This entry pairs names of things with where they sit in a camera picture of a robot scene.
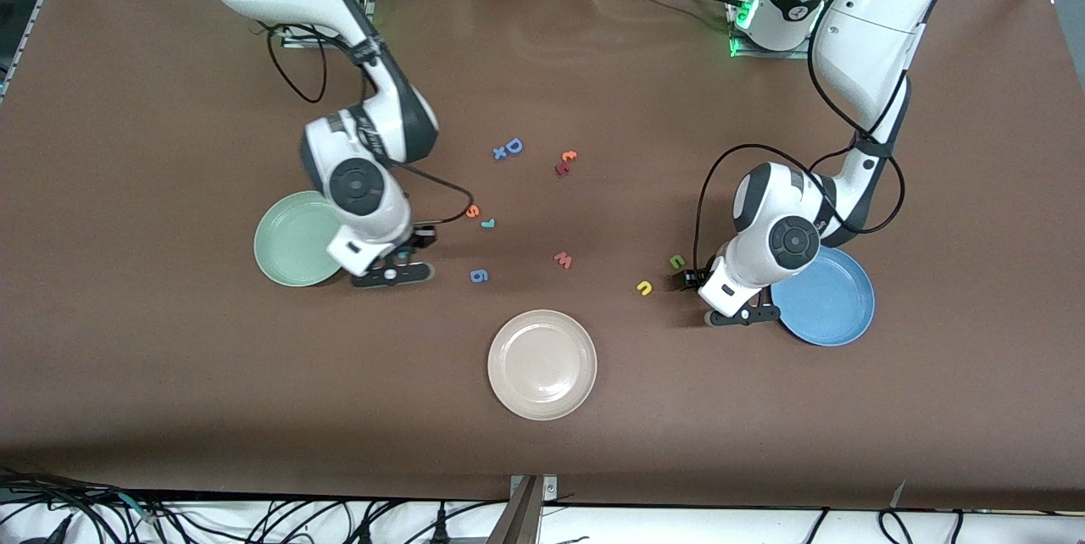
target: blue plate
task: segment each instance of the blue plate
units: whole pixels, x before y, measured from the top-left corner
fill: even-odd
[[[808,343],[845,345],[867,331],[875,318],[875,288],[859,263],[833,248],[821,248],[806,270],[773,284],[780,321]]]

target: white robotic arm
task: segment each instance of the white robotic arm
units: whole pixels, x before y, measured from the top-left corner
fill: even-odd
[[[437,138],[437,119],[410,85],[356,0],[222,0],[241,15],[271,24],[326,27],[336,45],[376,87],[375,96],[305,127],[302,162],[314,188],[335,206],[342,226],[328,246],[363,287],[420,281],[424,270],[374,264],[393,252],[424,246],[411,225],[410,205],[388,166],[426,156]]]
[[[738,235],[717,252],[698,289],[715,311],[733,316],[764,287],[806,268],[820,244],[840,245],[866,223],[908,106],[903,72],[934,1],[832,0],[825,10],[812,45],[814,68],[855,107],[855,122],[873,128],[856,131],[840,174],[816,175],[828,198],[808,175],[778,163],[742,178],[732,215]],[[820,4],[761,0],[746,33],[765,48],[791,49],[809,33]]]

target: cable connector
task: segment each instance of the cable connector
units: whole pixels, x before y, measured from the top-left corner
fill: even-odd
[[[450,541],[452,539],[448,536],[448,528],[445,524],[445,502],[442,502],[437,508],[437,521],[433,524],[433,537],[430,539],[430,544],[448,544]]]

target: table surface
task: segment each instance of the table surface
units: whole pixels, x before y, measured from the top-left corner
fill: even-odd
[[[663,290],[718,153],[848,139],[803,63],[729,58],[704,0],[378,5],[441,118],[422,166],[497,224],[443,227],[431,282],[360,291],[279,287],[252,255],[267,207],[307,188],[303,124],[357,101],[348,63],[329,58],[309,105],[217,0],[47,0],[0,107],[0,460],[200,490],[500,497],[505,475],[551,472],[584,502],[877,507],[905,480],[910,506],[1085,502],[1085,98],[1048,0],[940,2],[899,137],[907,203],[845,246],[875,321],[838,349],[706,328]],[[318,87],[316,51],[280,56]],[[705,251],[761,160],[717,174]],[[461,206],[403,184],[419,217]],[[894,200],[889,177],[871,219]],[[599,355],[551,422],[486,377],[494,333],[533,308]]]

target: plate rim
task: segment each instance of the plate rim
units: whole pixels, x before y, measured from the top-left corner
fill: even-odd
[[[507,329],[515,326],[518,324],[518,320],[526,319],[527,317],[537,314],[556,315],[559,317],[559,319],[563,319],[566,324],[573,325],[575,329],[579,330],[584,334],[584,340],[585,340],[584,346],[587,347],[587,354],[588,354],[588,362],[589,362],[588,380],[587,384],[585,385],[584,392],[580,394],[580,397],[576,402],[574,402],[573,405],[571,405],[567,409],[562,410],[560,414],[554,414],[553,416],[540,417],[534,415],[524,415],[523,413],[513,409],[501,396],[498,387],[495,384],[495,371],[496,371],[495,364],[497,363],[498,355],[500,355],[501,353],[500,347],[498,345],[498,339],[501,338],[502,333]],[[505,406],[505,408],[510,413],[512,413],[513,415],[532,421],[553,421],[554,419],[561,419],[562,417],[567,417],[574,410],[580,408],[580,405],[583,405],[584,402],[588,400],[588,396],[591,395],[591,390],[593,390],[596,387],[596,378],[598,372],[599,372],[599,356],[596,352],[595,341],[591,340],[591,334],[589,334],[588,331],[586,331],[586,329],[584,328],[584,326],[582,326],[580,322],[577,321],[576,318],[574,318],[573,316],[550,308],[535,308],[520,313],[511,317],[511,319],[501,325],[497,333],[494,334],[494,340],[490,341],[489,351],[487,352],[487,357],[486,357],[486,377],[487,379],[489,379],[489,388],[490,390],[493,390],[494,395],[497,396],[498,402],[500,402],[501,406]]]
[[[291,200],[296,200],[298,201],[298,203],[297,204],[288,203],[288,201]],[[316,279],[308,283],[296,282],[296,281],[284,281],[282,279],[276,278],[270,273],[268,273],[268,269],[271,267],[271,263],[266,262],[266,258],[265,260],[260,258],[260,251],[258,249],[260,238],[264,237],[266,239],[267,232],[271,231],[271,229],[276,226],[275,222],[282,219],[282,216],[284,214],[286,214],[294,207],[305,206],[305,205],[317,205],[321,207],[327,207],[330,210],[333,216],[335,215],[334,207],[332,207],[331,204],[328,203],[328,200],[326,200],[323,194],[321,194],[316,190],[302,190],[299,192],[292,192],[290,194],[286,194],[282,199],[276,201],[275,204],[271,205],[271,207],[268,207],[267,212],[264,212],[264,215],[260,216],[260,222],[256,225],[256,231],[253,232],[253,258],[256,261],[256,266],[260,269],[260,273],[264,274],[264,277],[267,277],[271,281],[275,281],[276,283],[284,286],[286,288],[306,288],[309,286],[316,286],[321,281],[330,279],[342,268],[342,266],[339,266],[339,263],[335,263],[334,258],[332,258],[332,262],[335,263],[335,267],[331,270],[331,273],[329,273],[326,277],[321,277],[320,279]]]
[[[782,305],[779,304],[779,302],[777,301],[777,296],[776,296],[775,293],[773,294],[773,304],[775,304],[777,306],[780,306],[780,324],[783,325],[783,327],[787,328],[789,332],[791,332],[796,338],[799,338],[799,340],[803,341],[803,343],[809,343],[809,344],[812,344],[814,346],[822,346],[822,347],[844,346],[846,344],[850,344],[850,343],[855,342],[856,340],[858,340],[863,334],[865,334],[865,332],[867,332],[867,330],[870,328],[870,325],[873,322],[873,320],[875,320],[875,309],[877,308],[877,298],[875,295],[875,286],[873,286],[873,282],[870,280],[870,276],[867,274],[867,269],[863,268],[863,265],[859,264],[859,261],[857,261],[854,257],[852,257],[852,255],[848,254],[847,252],[845,252],[845,251],[843,251],[843,250],[841,250],[839,248],[825,248],[825,246],[822,246],[821,250],[819,250],[818,255],[820,256],[822,254],[825,255],[825,258],[827,261],[829,261],[832,264],[835,264],[838,266],[841,266],[845,270],[847,270],[850,267],[854,267],[854,270],[858,270],[859,273],[861,273],[863,279],[866,281],[865,286],[867,288],[869,288],[869,290],[870,290],[870,292],[869,292],[869,296],[870,296],[870,309],[869,309],[869,313],[867,313],[866,316],[864,317],[865,320],[864,320],[864,324],[861,326],[861,329],[859,329],[859,331],[854,337],[852,337],[852,338],[844,337],[846,340],[843,340],[843,341],[830,341],[830,342],[826,342],[826,341],[812,340],[808,336],[803,336],[803,334],[799,333],[797,331],[795,331],[795,329],[792,328],[788,324],[788,321],[787,321],[787,309],[783,308]]]

